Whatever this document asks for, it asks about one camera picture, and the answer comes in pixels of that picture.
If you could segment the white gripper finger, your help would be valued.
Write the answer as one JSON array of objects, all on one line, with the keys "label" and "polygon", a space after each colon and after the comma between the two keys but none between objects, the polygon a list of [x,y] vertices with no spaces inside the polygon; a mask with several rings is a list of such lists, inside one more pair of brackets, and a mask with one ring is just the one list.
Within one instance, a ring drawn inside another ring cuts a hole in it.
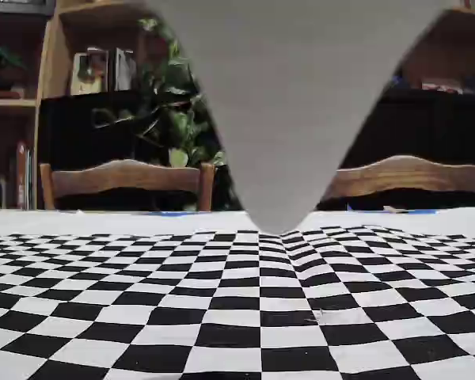
[{"label": "white gripper finger", "polygon": [[263,231],[316,206],[397,64],[448,1],[151,1]]}]

